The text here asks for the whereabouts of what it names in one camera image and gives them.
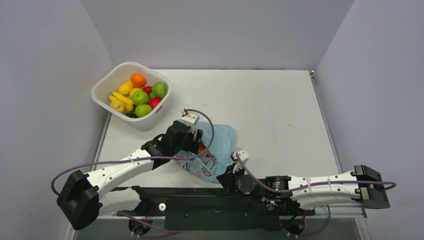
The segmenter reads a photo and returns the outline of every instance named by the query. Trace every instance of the green apple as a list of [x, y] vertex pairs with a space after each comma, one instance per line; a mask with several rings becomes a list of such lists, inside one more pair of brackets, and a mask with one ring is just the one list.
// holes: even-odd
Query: green apple
[[151, 92], [150, 95], [148, 96], [148, 98], [149, 99], [152, 99], [152, 98], [156, 98], [156, 96], [155, 96], [155, 94], [153, 92]]
[[149, 95], [145, 91], [136, 91], [132, 95], [132, 102], [135, 105], [147, 104], [149, 102]]
[[151, 111], [152, 111], [152, 107], [149, 106], [149, 105], [147, 105], [147, 104], [140, 104], [140, 105], [137, 105], [137, 107], [135, 108], [135, 114], [139, 118], [142, 118], [142, 117], [146, 116]]

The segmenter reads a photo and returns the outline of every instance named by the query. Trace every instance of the orange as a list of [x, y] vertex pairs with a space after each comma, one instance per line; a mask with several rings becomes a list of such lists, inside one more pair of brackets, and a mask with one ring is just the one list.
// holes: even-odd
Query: orange
[[141, 89], [144, 87], [147, 83], [144, 76], [142, 76], [140, 73], [134, 73], [131, 75], [131, 83], [136, 87]]

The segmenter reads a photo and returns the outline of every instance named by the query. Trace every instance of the white knob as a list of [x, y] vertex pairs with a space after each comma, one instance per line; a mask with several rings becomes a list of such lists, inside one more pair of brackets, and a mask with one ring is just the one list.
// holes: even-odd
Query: white knob
[[166, 209], [167, 209], [167, 206], [165, 205], [165, 203], [161, 203], [161, 204], [159, 204], [159, 210], [160, 210], [161, 212], [165, 211]]

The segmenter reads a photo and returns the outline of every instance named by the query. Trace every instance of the cable tie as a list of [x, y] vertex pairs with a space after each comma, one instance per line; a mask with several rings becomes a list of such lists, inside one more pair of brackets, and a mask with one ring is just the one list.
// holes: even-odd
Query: cable tie
[[312, 194], [311, 177], [307, 176], [306, 181], [307, 181], [307, 189], [309, 190], [309, 195], [313, 197], [314, 195]]
[[333, 189], [332, 189], [332, 187], [331, 187], [331, 180], [330, 180], [330, 176], [328, 176], [328, 187], [330, 188], [330, 193], [331, 193], [331, 195], [333, 195], [334, 196], [334, 194], [333, 194]]
[[127, 156], [126, 158], [129, 159], [132, 164], [134, 164], [134, 160], [131, 157]]

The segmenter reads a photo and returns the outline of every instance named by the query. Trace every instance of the red wire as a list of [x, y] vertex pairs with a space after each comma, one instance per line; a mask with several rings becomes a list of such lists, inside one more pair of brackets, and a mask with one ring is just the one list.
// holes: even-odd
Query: red wire
[[306, 218], [306, 211], [303, 211], [303, 218], [302, 218], [302, 221], [300, 221], [299, 225], [301, 225], [305, 221], [305, 218]]
[[148, 212], [148, 214], [147, 214], [147, 216], [146, 216], [146, 219], [144, 220], [147, 224], [148, 224], [148, 222], [147, 222], [147, 218], [148, 217], [150, 217], [150, 215], [153, 213], [153, 205], [150, 205], [150, 211]]

